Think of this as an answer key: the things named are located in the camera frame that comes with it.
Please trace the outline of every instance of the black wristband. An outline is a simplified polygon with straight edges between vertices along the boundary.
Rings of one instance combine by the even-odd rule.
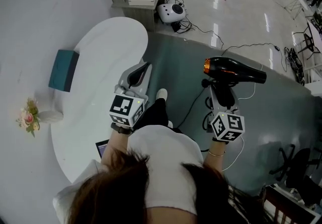
[[[117,126],[116,123],[114,123],[114,122],[112,122],[111,128],[114,129],[115,131],[117,131],[118,133],[122,133],[122,134],[130,134],[132,132],[130,128],[125,129],[121,126]]]
[[[218,141],[218,142],[225,142],[226,144],[229,144],[229,141],[222,141],[222,140],[218,140],[217,138],[213,137],[212,138],[213,141]]]

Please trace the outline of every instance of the foot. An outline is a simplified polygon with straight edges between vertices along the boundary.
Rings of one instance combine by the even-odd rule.
[[[169,128],[173,128],[173,124],[172,124],[172,122],[169,120],[169,122],[168,122],[168,127]]]
[[[160,99],[160,98],[162,98],[165,101],[167,101],[168,92],[167,92],[166,89],[162,88],[162,89],[158,90],[158,92],[156,93],[156,98],[155,99],[157,100],[157,99]]]

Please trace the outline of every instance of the white cube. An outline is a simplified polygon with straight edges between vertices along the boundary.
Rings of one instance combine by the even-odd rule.
[[[234,141],[245,133],[243,116],[219,112],[211,121],[216,138],[221,141]]]
[[[144,99],[115,94],[109,114],[113,122],[133,127],[145,110],[144,104]]]

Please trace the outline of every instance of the white floor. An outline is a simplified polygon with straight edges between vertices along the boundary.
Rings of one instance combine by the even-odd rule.
[[[292,32],[304,31],[305,15],[312,12],[301,12],[293,20],[292,16],[281,6],[293,0],[184,0],[188,19],[203,31],[214,30],[224,42],[223,49],[243,44],[271,42],[277,45],[283,54],[284,47],[294,47],[294,42],[303,40],[302,34]],[[221,42],[212,33],[191,30],[184,34],[174,33],[171,26],[157,25],[157,32],[183,37],[221,48]],[[231,52],[251,58],[278,73],[294,79],[291,67],[287,72],[281,65],[281,53],[272,45],[231,48]]]

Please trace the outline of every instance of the orange nozzle tip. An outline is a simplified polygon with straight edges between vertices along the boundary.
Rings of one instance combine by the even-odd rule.
[[[210,58],[206,58],[205,65],[203,67],[203,72],[209,73],[209,70],[210,70]]]

